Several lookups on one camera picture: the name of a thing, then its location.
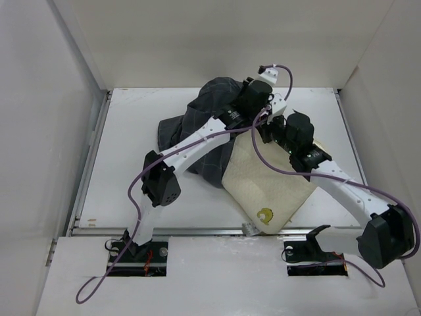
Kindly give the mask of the cream pillow with yellow edge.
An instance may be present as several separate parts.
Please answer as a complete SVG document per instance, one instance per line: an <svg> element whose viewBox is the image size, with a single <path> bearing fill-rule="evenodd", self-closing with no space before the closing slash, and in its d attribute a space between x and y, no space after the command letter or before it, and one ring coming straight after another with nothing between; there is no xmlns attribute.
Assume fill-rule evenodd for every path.
<svg viewBox="0 0 421 316"><path fill-rule="evenodd" d="M269 169L255 153L250 131L234 140L222 185L265 234L278 233L316 189L302 176Z"/></svg>

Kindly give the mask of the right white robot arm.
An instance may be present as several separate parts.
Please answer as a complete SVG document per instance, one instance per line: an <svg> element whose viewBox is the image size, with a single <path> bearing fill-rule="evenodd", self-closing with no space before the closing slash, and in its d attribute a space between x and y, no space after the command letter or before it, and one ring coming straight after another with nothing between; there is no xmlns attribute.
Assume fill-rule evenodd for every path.
<svg viewBox="0 0 421 316"><path fill-rule="evenodd" d="M354 235L329 225L319 226L305 242L310 258L320 259L339 250L383 269L394 260L409 259L418 252L420 229L411 210L390 194L348 178L332 156L315 144L314 126L308 116L299 112L275 116L266 108L255 118L252 133L259 133L265 143L280 146L293 169L284 171L265 162L267 167L280 174L302 176L321 188L362 228L359 235Z"/></svg>

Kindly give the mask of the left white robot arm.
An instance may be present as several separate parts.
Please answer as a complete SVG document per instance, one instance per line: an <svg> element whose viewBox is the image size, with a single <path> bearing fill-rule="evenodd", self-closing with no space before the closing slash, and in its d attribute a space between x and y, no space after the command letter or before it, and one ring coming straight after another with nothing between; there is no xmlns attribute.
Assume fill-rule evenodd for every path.
<svg viewBox="0 0 421 316"><path fill-rule="evenodd" d="M246 79L239 95L185 140L170 149L160 153L150 151L145 156L143 170L128 190L137 219L126 229L122 240L124 253L131 260L140 261L147 255L147 245L162 208L175 202L182 192L179 177L212 150L250 130L253 120L270 103L273 87L262 78Z"/></svg>

